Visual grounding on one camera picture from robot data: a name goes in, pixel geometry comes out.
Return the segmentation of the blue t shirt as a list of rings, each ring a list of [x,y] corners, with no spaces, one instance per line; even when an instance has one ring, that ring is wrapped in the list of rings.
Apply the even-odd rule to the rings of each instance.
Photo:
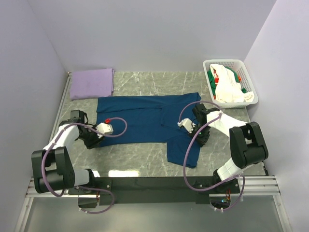
[[[108,118],[115,120],[112,127],[115,134],[124,134],[117,138],[106,138],[101,147],[134,144],[166,143],[168,162],[195,168],[200,146],[193,143],[187,160],[184,160],[191,142],[185,129],[178,127],[179,117],[194,120],[192,102],[200,101],[197,92],[183,95],[166,96],[113,96],[98,99],[97,123]]]

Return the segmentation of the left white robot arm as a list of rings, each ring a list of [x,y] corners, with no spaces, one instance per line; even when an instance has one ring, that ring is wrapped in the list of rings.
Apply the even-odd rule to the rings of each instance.
[[[99,146],[104,139],[103,133],[111,134],[112,128],[105,123],[89,124],[89,127],[77,125],[87,124],[87,114],[80,110],[70,112],[70,119],[59,124],[58,132],[52,141],[42,150],[34,151],[31,155],[34,186],[38,193],[49,192],[45,185],[47,181],[52,190],[70,189],[79,186],[85,194],[96,190],[97,183],[90,169],[76,170],[73,168],[69,150],[74,141],[82,140],[87,149]]]

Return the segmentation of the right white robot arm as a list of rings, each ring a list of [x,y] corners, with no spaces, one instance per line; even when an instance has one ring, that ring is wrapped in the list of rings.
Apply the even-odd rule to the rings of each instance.
[[[232,118],[218,108],[207,109],[202,103],[196,104],[192,111],[197,123],[185,118],[178,122],[178,126],[185,128],[200,147],[208,141],[211,128],[229,138],[231,158],[214,171],[214,191],[224,192],[229,187],[229,181],[268,158],[268,149],[258,123]]]

